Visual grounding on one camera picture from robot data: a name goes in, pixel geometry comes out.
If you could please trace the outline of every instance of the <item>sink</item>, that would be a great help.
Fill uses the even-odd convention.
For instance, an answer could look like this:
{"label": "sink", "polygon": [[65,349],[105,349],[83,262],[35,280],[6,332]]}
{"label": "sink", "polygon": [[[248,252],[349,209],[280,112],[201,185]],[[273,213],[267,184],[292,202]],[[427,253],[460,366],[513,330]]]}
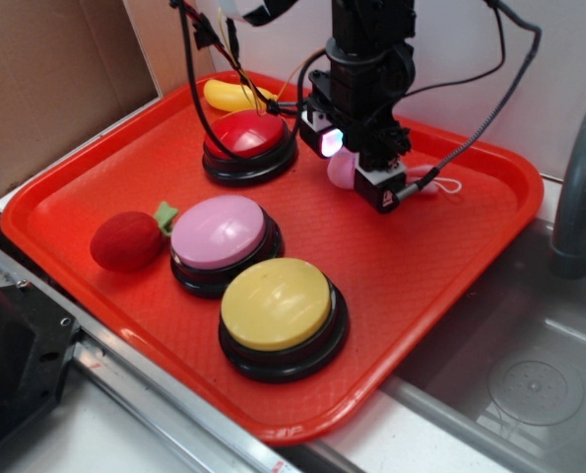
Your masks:
{"label": "sink", "polygon": [[382,389],[512,470],[586,472],[586,278],[532,223]]}

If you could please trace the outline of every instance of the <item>gray faucet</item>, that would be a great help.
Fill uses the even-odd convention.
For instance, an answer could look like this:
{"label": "gray faucet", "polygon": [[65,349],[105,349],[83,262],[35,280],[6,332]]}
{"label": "gray faucet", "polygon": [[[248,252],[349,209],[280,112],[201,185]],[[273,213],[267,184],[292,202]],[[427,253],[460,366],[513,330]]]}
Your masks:
{"label": "gray faucet", "polygon": [[586,276],[586,115],[566,169],[551,240],[550,268],[556,276]]}

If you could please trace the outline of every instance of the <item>wire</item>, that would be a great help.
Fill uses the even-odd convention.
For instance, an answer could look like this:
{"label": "wire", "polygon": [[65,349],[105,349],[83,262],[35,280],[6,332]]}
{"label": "wire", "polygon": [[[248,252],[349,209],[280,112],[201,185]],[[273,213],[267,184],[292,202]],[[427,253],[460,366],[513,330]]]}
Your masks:
{"label": "wire", "polygon": [[475,82],[475,81],[478,81],[484,77],[487,77],[487,76],[493,74],[498,69],[500,69],[504,65],[505,60],[507,58],[507,50],[506,50],[506,46],[505,46],[505,36],[504,36],[504,30],[502,27],[502,20],[500,18],[500,13],[498,12],[497,9],[493,9],[493,10],[494,10],[494,14],[496,17],[496,24],[498,26],[498,39],[500,42],[500,62],[498,62],[498,64],[496,66],[494,66],[493,68],[489,69],[488,71],[486,71],[482,74],[471,77],[469,79],[462,79],[460,81],[442,82],[439,84],[432,84],[430,86],[425,86],[425,87],[421,87],[419,89],[415,89],[414,91],[410,91],[407,94],[404,94],[403,99],[405,99],[406,97],[414,96],[415,94],[419,94],[421,92],[429,91],[431,89],[437,89],[440,87],[449,87],[449,86],[459,86],[459,85],[463,85],[463,84],[468,84],[470,82]]}
{"label": "wire", "polygon": [[522,65],[520,66],[520,69],[516,73],[516,76],[514,77],[513,81],[511,82],[511,85],[507,89],[507,92],[504,94],[498,105],[494,108],[493,112],[485,119],[485,121],[482,123],[479,129],[459,148],[457,148],[448,156],[446,156],[443,160],[441,160],[441,162],[439,162],[439,164],[432,168],[424,177],[417,180],[413,184],[408,185],[401,191],[397,192],[395,194],[395,199],[398,202],[410,197],[411,195],[422,190],[425,186],[429,185],[432,182],[432,180],[437,177],[437,175],[443,168],[445,168],[452,160],[454,160],[461,153],[470,148],[481,137],[481,135],[483,135],[483,133],[488,129],[488,127],[491,125],[494,119],[505,107],[509,99],[511,99],[511,96],[518,88],[518,85],[520,84],[522,77],[527,72],[527,69],[529,69],[529,66],[536,57],[536,54],[538,54],[540,40],[542,39],[542,30],[540,29],[540,27],[524,21],[513,10],[511,10],[507,5],[505,5],[503,2],[499,0],[486,0],[486,2],[494,10],[500,10],[517,27],[521,28],[522,30],[530,31],[534,34],[534,39],[531,44],[531,48],[525,56],[525,59]]}
{"label": "wire", "polygon": [[[227,155],[233,161],[246,163],[245,158],[243,158],[240,155],[237,155],[232,150],[227,148],[221,142],[221,140],[216,136],[216,134],[212,130],[212,127],[210,126],[210,124],[207,120],[207,117],[205,116],[205,111],[203,109],[200,95],[198,93],[198,88],[196,86],[196,73],[194,70],[194,58],[192,56],[192,41],[190,38],[189,27],[187,25],[187,18],[189,17],[199,27],[206,28],[207,25],[204,24],[203,16],[201,14],[199,14],[193,7],[188,5],[183,0],[175,1],[175,2],[171,3],[170,5],[178,7],[179,16],[180,16],[180,20],[181,20],[182,35],[183,35],[183,45],[185,48],[185,63],[187,66],[188,83],[189,83],[189,87],[190,87],[190,92],[192,94],[192,99],[194,100],[194,108],[196,109],[196,114],[198,115],[198,118],[201,122],[201,125],[203,126],[207,136],[210,138],[210,140],[212,140],[212,143],[214,143],[214,145],[216,145],[222,153]],[[252,81],[250,80],[250,78],[248,78],[246,73],[244,73],[244,75],[242,75],[243,71],[241,71],[241,67],[239,65],[239,62],[237,61],[237,59],[235,59],[235,60],[231,59],[231,57],[229,56],[229,54],[225,50],[225,48],[222,46],[222,44],[221,44],[220,40],[218,39],[218,37],[216,36],[216,34],[214,32],[208,32],[208,34],[210,35],[210,36],[208,36],[208,39],[210,39],[212,41],[212,44],[216,47],[216,49],[218,51],[220,51],[226,57],[226,59],[231,64],[231,67],[233,68],[233,70],[236,71],[240,75],[240,80],[246,80],[252,84]],[[303,63],[303,65],[301,67],[301,70],[299,72],[299,76],[297,78],[297,90],[296,90],[296,94],[297,94],[296,108],[297,108],[297,110],[289,110],[289,109],[280,110],[280,112],[284,112],[286,114],[295,116],[293,130],[291,131],[291,134],[289,136],[288,141],[284,145],[286,147],[293,146],[293,144],[296,140],[296,135],[297,135],[299,128],[301,126],[303,104],[305,102],[305,99],[303,97],[303,80],[305,78],[305,75],[307,74],[309,67],[318,58],[323,56],[325,53],[326,53],[325,49],[321,49],[320,51],[313,53],[312,55],[310,55],[310,57],[308,57],[306,59],[306,61]],[[255,88],[255,89],[258,93],[258,96],[262,96],[261,93],[259,92],[259,90],[257,88]],[[273,102],[274,101],[269,101],[268,99],[264,98],[264,103],[272,104]]]}

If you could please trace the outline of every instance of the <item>orange tray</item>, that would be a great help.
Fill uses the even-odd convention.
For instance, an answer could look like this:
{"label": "orange tray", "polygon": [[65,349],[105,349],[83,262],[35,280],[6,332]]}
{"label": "orange tray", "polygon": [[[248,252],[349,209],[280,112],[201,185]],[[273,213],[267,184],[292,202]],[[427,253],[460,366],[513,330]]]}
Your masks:
{"label": "orange tray", "polygon": [[[274,92],[282,86],[252,77]],[[293,88],[283,99],[294,99]],[[464,141],[401,122],[412,130],[407,166],[435,164]],[[189,90],[179,89],[23,188],[2,229],[112,331],[272,445],[316,438],[351,417],[534,218],[543,197],[531,164],[486,144],[444,169],[463,182],[459,194],[417,195],[387,215],[331,185],[327,163],[302,143],[295,165],[277,179],[225,188],[204,174],[203,136]],[[236,372],[218,343],[220,302],[183,291],[168,250],[132,274],[104,271],[91,259],[96,228],[118,212],[153,214],[166,200],[182,213],[224,193],[258,202],[279,224],[286,256],[311,262],[342,291],[350,336],[321,372],[275,385]]]}

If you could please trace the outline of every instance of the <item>pink button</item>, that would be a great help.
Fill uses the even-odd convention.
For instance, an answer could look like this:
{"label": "pink button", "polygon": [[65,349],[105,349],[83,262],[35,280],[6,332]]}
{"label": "pink button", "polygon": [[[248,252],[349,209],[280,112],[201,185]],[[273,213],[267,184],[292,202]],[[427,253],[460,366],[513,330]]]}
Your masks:
{"label": "pink button", "polygon": [[240,195],[205,200],[176,222],[170,238],[181,262],[201,270],[231,266],[251,254],[266,231],[262,208]]}

